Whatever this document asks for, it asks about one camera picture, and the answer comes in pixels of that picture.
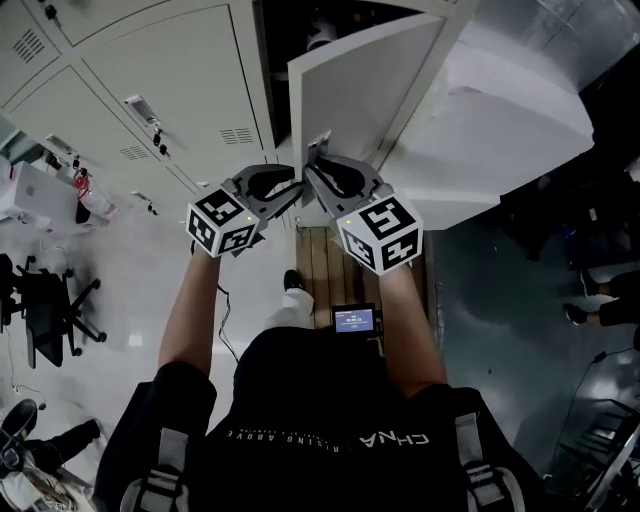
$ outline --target black t-shirt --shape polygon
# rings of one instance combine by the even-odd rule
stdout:
[[[216,392],[199,370],[172,363],[138,386],[101,461],[94,500],[119,510],[128,484],[155,465],[166,427],[190,436],[192,511],[385,503],[467,510],[455,418],[484,407],[470,391],[434,385],[407,400],[388,383],[375,342],[271,329],[243,354],[231,410],[206,436]],[[483,413],[501,451],[530,472]]]

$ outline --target white pants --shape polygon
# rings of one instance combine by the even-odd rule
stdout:
[[[300,288],[290,288],[282,298],[282,307],[268,318],[265,330],[274,327],[313,329],[313,297]]]

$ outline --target black pants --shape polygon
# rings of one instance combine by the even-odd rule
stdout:
[[[600,306],[600,324],[640,324],[640,270],[614,277],[609,287],[618,300]]]
[[[31,452],[36,467],[51,474],[55,473],[64,463],[73,459],[98,437],[100,437],[98,424],[91,420],[48,441],[26,441],[24,445]]]

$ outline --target blue screen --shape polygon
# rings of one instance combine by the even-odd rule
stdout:
[[[373,331],[373,310],[335,312],[336,332]]]

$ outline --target white floor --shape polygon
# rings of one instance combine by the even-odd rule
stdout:
[[[276,220],[264,234],[267,239],[252,250],[238,258],[225,256],[222,263],[220,285],[230,292],[232,306],[225,332],[238,354],[277,309],[282,276],[295,267],[294,231],[284,229]],[[33,438],[47,439],[91,417],[97,417],[108,433],[113,431],[136,385],[154,376],[164,326],[190,258],[189,241],[184,226],[146,212],[129,214],[111,226],[66,240],[43,236],[18,223],[0,226],[0,253],[9,254],[14,265],[24,265],[27,254],[34,254],[38,258],[36,268],[61,272],[68,257],[75,270],[75,278],[70,281],[72,297],[74,286],[80,289],[96,277],[101,279],[102,287],[86,302],[85,312],[91,323],[108,333],[104,344],[87,340],[82,345],[84,354],[77,358],[71,357],[65,338],[61,368],[38,354],[37,367],[32,370],[25,355],[24,323],[14,315],[8,329],[13,383],[41,394],[12,389],[9,336],[5,331],[0,335],[2,412],[6,414],[23,398],[40,403],[44,396],[47,408],[39,413]],[[217,322],[225,309],[224,296],[219,293]],[[83,343],[77,331],[76,340]],[[233,357],[216,335],[211,379],[218,401],[210,426],[229,409],[234,370]],[[90,481],[99,457],[100,448],[92,446],[66,467]]]

